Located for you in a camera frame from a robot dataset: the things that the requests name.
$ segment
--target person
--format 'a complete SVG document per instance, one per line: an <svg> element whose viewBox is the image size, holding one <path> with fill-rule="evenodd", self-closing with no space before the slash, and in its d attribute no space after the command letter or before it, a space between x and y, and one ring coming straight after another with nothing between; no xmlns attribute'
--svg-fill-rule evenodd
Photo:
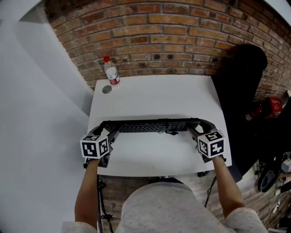
<svg viewBox="0 0 291 233"><path fill-rule="evenodd" d="M278 178L279 178L281 181L283 181L283 179L284 179L284 178L287 178L287 177L291 177L291 172L289 172L289 173L284 173L284 172L282 172L282 173L280 173L280 175L279 175ZM278 188L278 189L275 191L275 196L278 196L280 193L287 192L287 191L289 191L289 190L291 190L291 181L288 182L288 183L286 183L286 184L284 184L284 185L282 185L280 188Z"/></svg>
<svg viewBox="0 0 291 233"><path fill-rule="evenodd" d="M122 207L115 233L267 233L256 212L245 208L241 192L220 156L212 159L225 220L214 217L184 184L157 182L133 192ZM75 204L75 222L62 233L97 233L98 160L89 161Z"/></svg>

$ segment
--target shirt sleeve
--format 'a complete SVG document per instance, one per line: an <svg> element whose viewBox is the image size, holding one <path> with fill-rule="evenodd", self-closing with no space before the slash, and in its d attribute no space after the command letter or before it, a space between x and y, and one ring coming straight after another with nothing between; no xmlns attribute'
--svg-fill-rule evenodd
<svg viewBox="0 0 291 233"><path fill-rule="evenodd" d="M63 222L61 233L97 233L97 230L87 223Z"/></svg>
<svg viewBox="0 0 291 233"><path fill-rule="evenodd" d="M237 208L224 220L224 225L237 233L268 233L256 212L249 208Z"/></svg>

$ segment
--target black keyboard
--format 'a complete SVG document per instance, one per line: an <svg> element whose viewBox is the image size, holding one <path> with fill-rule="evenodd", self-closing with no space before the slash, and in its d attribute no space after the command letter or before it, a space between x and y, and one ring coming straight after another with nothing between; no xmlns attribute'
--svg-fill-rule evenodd
<svg viewBox="0 0 291 233"><path fill-rule="evenodd" d="M196 128L200 122L199 118L104 121L100 126L104 127L108 132L118 129L121 133L166 132L172 134L174 132L187 131L187 126Z"/></svg>

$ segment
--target black cable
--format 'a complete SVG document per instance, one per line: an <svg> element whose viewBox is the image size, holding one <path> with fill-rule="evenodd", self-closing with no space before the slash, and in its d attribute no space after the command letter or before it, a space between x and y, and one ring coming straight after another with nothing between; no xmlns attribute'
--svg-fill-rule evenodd
<svg viewBox="0 0 291 233"><path fill-rule="evenodd" d="M102 189L105 188L105 187L106 187L106 184L103 182L102 179L99 179L98 180L98 190L99 190L99 193L100 193L101 208L102 208L102 211L104 213L104 215L101 215L101 219L106 219L107 220L107 222L109 223L109 229L110 229L111 233L114 233L113 229L112 229L112 225L111 225L111 221L113 221L113 216L111 214L107 214L106 211L105 211L105 207L104 207Z"/></svg>
<svg viewBox="0 0 291 233"><path fill-rule="evenodd" d="M205 208L207 206L207 203L208 203L208 200L209 200L209 197L210 197L210 194L211 194L211 189L212 189L213 185L215 184L215 181L216 181L216 176L214 177L210 188L207 190L207 198L206 198L205 205L204 205Z"/></svg>

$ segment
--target gray shirt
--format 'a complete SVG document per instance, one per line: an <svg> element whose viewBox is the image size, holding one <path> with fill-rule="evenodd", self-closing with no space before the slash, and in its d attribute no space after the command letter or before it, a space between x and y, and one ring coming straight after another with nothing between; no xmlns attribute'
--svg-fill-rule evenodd
<svg viewBox="0 0 291 233"><path fill-rule="evenodd" d="M221 223L183 184L158 182L123 204L116 233L267 233L256 212L238 208ZM97 233L86 223L64 222L62 233Z"/></svg>

